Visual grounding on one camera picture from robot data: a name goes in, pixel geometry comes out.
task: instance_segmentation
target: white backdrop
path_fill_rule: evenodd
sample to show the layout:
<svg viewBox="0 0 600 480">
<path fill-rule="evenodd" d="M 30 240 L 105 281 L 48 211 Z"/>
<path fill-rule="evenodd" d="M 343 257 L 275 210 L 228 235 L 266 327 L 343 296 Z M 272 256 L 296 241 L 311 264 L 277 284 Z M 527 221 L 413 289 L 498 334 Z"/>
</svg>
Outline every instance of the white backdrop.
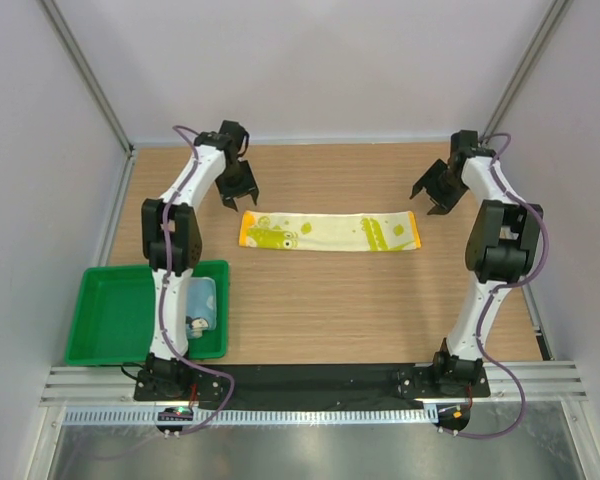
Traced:
<svg viewBox="0 0 600 480">
<path fill-rule="evenodd" d="M 482 129 L 549 0 L 58 0 L 134 142 Z"/>
<path fill-rule="evenodd" d="M 573 2 L 502 130 L 513 135 L 503 169 L 551 234 L 533 284 L 543 324 L 600 419 L 600 0 Z"/>
<path fill-rule="evenodd" d="M 123 159 L 36 2 L 0 2 L 0 480 L 24 478 Z"/>
</svg>

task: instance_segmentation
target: towel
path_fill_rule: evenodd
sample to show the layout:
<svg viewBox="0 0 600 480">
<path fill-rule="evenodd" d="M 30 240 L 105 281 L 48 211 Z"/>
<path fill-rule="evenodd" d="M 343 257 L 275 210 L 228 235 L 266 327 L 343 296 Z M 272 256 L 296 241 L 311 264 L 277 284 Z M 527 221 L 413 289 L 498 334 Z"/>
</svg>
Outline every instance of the towel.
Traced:
<svg viewBox="0 0 600 480">
<path fill-rule="evenodd" d="M 193 277 L 187 290 L 187 338 L 200 338 L 205 330 L 216 329 L 216 282 Z"/>
<path fill-rule="evenodd" d="M 276 250 L 392 252 L 420 248 L 412 212 L 323 215 L 246 211 L 242 247 Z"/>
</svg>

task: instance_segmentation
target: green bin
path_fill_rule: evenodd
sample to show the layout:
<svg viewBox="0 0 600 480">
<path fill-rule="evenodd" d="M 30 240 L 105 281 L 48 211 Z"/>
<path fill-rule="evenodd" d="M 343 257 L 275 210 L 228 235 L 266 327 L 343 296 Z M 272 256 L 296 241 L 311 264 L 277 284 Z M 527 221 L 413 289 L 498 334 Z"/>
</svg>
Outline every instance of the green bin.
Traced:
<svg viewBox="0 0 600 480">
<path fill-rule="evenodd" d="M 194 277 L 216 282 L 216 329 L 189 340 L 194 360 L 227 353 L 229 264 L 200 262 Z M 144 362 L 153 336 L 155 293 L 147 265 L 90 268 L 84 272 L 69 343 L 67 365 L 111 365 Z"/>
</svg>

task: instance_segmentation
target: blue cloth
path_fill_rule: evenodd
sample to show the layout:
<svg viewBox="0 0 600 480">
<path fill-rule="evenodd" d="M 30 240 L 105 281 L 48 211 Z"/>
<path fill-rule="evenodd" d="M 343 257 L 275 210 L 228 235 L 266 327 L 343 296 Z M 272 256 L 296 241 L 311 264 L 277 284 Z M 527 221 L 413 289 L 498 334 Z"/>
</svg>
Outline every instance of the blue cloth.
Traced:
<svg viewBox="0 0 600 480">
<path fill-rule="evenodd" d="M 193 277 L 187 290 L 187 338 L 200 338 L 205 330 L 216 328 L 216 282 Z"/>
</svg>

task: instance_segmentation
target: wooden table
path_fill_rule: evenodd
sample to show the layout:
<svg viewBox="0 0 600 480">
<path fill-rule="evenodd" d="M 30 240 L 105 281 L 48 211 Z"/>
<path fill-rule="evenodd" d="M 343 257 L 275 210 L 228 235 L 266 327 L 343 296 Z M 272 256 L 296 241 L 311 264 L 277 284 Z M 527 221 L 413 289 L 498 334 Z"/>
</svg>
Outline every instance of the wooden table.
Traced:
<svg viewBox="0 0 600 480">
<path fill-rule="evenodd" d="M 215 187 L 198 222 L 203 259 L 231 265 L 229 351 L 221 363 L 430 361 L 460 312 L 468 285 L 464 249 L 477 212 L 471 194 L 447 216 L 427 216 L 413 183 L 448 145 L 252 146 L 249 161 L 263 212 L 376 213 L 412 210 L 422 248 L 325 253 L 238 247 L 241 215 Z M 158 198 L 189 158 L 186 148 L 142 150 L 110 263 L 146 263 L 140 206 Z M 253 208 L 250 198 L 240 210 Z M 540 360 L 520 291 L 512 292 L 487 348 L 502 360 Z"/>
</svg>

